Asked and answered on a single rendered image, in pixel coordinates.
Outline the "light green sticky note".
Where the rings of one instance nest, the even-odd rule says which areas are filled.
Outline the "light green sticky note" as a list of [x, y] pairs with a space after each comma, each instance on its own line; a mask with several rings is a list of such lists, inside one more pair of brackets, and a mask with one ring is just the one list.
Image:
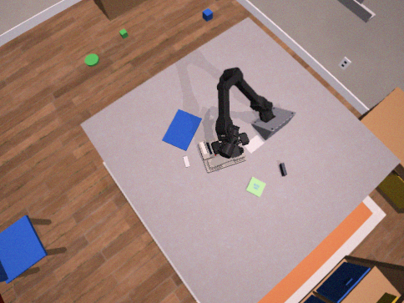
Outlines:
[[247, 186], [247, 191], [260, 197], [263, 189], [265, 187], [265, 183], [259, 181], [258, 179], [252, 177], [248, 186]]

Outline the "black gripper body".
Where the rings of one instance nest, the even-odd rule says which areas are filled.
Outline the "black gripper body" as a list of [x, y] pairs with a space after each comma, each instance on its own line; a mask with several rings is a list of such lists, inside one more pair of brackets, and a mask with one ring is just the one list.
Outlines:
[[[238, 144], [238, 142], [239, 142], [239, 144], [242, 143], [242, 146], [249, 144], [250, 141], [249, 141], [246, 133], [241, 133], [241, 134], [239, 134], [239, 136], [240, 136], [240, 138], [238, 139], [238, 141], [235, 144]], [[215, 141], [215, 142], [211, 143], [214, 154], [219, 153], [221, 144], [222, 144], [222, 142], [220, 143], [219, 141]]]

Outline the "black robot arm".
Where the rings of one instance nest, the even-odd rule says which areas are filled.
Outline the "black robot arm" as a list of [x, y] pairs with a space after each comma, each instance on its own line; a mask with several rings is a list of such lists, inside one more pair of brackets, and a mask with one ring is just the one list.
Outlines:
[[[240, 127], [233, 125], [230, 118], [230, 88], [233, 85], [250, 101], [250, 107], [256, 112], [259, 111], [260, 120], [267, 123], [275, 118], [272, 112], [273, 103], [258, 95], [241, 74], [242, 72], [238, 67], [228, 68], [224, 70], [217, 84], [219, 117], [216, 120], [215, 132], [218, 140], [222, 142], [219, 154], [227, 159], [238, 157], [244, 153], [244, 149], [235, 144], [239, 138]], [[226, 137], [222, 135], [226, 135]]]

